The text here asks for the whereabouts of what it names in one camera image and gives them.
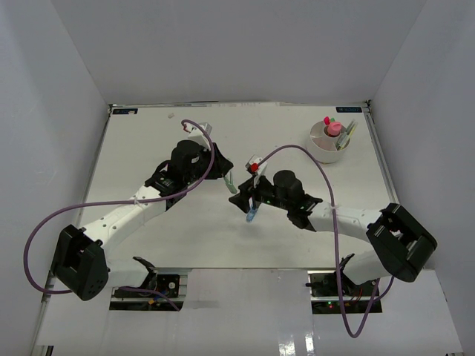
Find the light green highlighter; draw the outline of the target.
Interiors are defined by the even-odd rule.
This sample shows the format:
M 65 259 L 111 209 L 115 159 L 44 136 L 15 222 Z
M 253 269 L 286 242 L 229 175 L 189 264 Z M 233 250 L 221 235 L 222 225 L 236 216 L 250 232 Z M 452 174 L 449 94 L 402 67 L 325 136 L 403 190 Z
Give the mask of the light green highlighter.
M 235 187 L 234 180 L 233 180 L 233 173 L 232 170 L 230 170 L 224 177 L 223 180 L 225 182 L 225 185 L 229 192 L 233 195 L 236 195 L 238 193 L 238 190 Z

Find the blue highlighter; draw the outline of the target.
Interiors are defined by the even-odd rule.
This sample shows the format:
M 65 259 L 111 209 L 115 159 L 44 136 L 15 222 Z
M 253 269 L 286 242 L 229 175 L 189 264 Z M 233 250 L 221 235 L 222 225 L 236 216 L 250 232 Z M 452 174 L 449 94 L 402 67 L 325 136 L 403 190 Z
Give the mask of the blue highlighter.
M 249 210 L 246 213 L 246 221 L 251 223 L 258 212 L 259 204 L 254 197 L 249 198 Z

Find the pink-lidded small jar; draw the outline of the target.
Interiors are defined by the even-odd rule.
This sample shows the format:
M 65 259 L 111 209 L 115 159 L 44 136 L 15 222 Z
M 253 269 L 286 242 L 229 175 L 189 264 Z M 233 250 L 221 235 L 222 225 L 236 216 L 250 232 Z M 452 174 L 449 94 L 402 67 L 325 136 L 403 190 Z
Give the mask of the pink-lidded small jar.
M 341 134 L 342 124 L 337 121 L 331 121 L 326 127 L 326 134 L 330 137 L 337 137 Z

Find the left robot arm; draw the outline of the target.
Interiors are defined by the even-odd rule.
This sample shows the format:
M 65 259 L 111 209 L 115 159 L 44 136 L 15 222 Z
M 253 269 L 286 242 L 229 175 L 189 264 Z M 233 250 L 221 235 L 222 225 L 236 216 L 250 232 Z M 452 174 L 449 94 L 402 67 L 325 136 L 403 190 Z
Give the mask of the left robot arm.
M 112 251 L 139 227 L 178 203 L 191 184 L 200 178 L 223 178 L 232 168 L 218 148 L 210 151 L 189 139 L 178 142 L 170 159 L 157 166 L 131 203 L 119 205 L 82 228 L 69 225 L 61 231 L 53 275 L 83 301 L 105 288 L 132 287 L 139 295 L 152 294 L 157 287 L 154 265 L 141 257 L 112 260 Z

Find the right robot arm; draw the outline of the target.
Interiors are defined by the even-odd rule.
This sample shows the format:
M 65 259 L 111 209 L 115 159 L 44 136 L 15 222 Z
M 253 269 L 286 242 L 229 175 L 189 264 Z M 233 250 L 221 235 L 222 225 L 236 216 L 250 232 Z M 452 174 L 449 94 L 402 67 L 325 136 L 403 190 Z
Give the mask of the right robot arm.
M 382 210 L 336 208 L 307 194 L 288 170 L 277 172 L 271 180 L 265 176 L 248 179 L 229 201 L 245 214 L 270 205 L 285 210 L 299 229 L 336 231 L 371 244 L 371 250 L 350 254 L 340 263 L 335 286 L 346 296 L 383 277 L 412 283 L 437 248 L 436 239 L 402 205 L 391 203 Z

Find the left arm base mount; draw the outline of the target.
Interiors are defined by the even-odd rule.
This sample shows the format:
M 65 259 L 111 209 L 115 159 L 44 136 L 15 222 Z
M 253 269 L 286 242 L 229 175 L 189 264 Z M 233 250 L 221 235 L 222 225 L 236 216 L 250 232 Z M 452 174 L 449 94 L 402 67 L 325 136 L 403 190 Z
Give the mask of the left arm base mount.
M 184 304 L 187 272 L 159 269 L 141 257 L 133 257 L 133 267 L 141 266 L 147 275 L 139 286 L 114 288 L 110 310 L 179 312 Z

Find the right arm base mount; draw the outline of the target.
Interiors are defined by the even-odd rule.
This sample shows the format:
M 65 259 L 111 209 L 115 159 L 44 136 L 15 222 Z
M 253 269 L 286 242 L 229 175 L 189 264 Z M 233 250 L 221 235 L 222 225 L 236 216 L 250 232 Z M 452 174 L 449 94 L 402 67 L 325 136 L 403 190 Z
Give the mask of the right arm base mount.
M 308 280 L 305 286 L 309 289 L 312 313 L 340 314 L 336 272 L 308 271 Z M 370 302 L 375 280 L 370 280 L 362 285 L 353 286 L 345 276 L 342 276 L 343 306 L 346 314 L 363 314 Z

